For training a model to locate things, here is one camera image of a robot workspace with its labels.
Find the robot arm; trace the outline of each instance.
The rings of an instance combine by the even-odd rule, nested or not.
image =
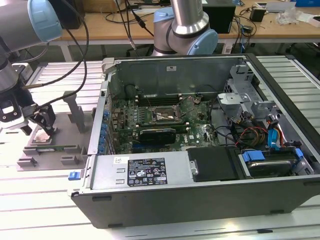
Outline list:
[[[58,17],[47,0],[16,1],[0,7],[0,126],[21,128],[31,133],[28,119],[39,124],[51,135],[55,114],[51,106],[32,112],[35,102],[7,54],[48,43],[62,35]]]
[[[212,54],[218,34],[209,26],[202,0],[171,0],[154,13],[153,56]]]

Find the screw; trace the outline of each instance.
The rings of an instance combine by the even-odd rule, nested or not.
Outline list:
[[[191,168],[192,175],[198,175],[198,171],[196,168]]]

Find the plastic bag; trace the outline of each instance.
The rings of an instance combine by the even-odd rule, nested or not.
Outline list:
[[[279,12],[275,17],[275,20],[280,25],[297,23],[297,18],[302,13],[302,11],[296,10],[296,8],[293,7],[291,9],[287,9],[285,12]]]

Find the white paper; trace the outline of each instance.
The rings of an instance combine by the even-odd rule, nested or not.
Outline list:
[[[130,157],[128,156],[116,156],[113,160],[113,164],[127,164]]]
[[[308,23],[310,19],[312,19],[316,15],[301,13],[296,19],[300,22]]]

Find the red wire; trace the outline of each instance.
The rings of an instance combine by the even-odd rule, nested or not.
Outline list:
[[[246,132],[247,130],[249,130],[249,129],[261,129],[261,130],[263,130],[266,134],[268,133],[267,130],[265,130],[265,129],[262,128],[262,127],[258,127],[258,126],[253,126],[253,127],[252,127],[252,126],[250,126],[250,127],[247,127],[247,128],[241,133],[239,139],[240,139],[241,136],[242,136],[243,134],[245,134],[245,132]]]

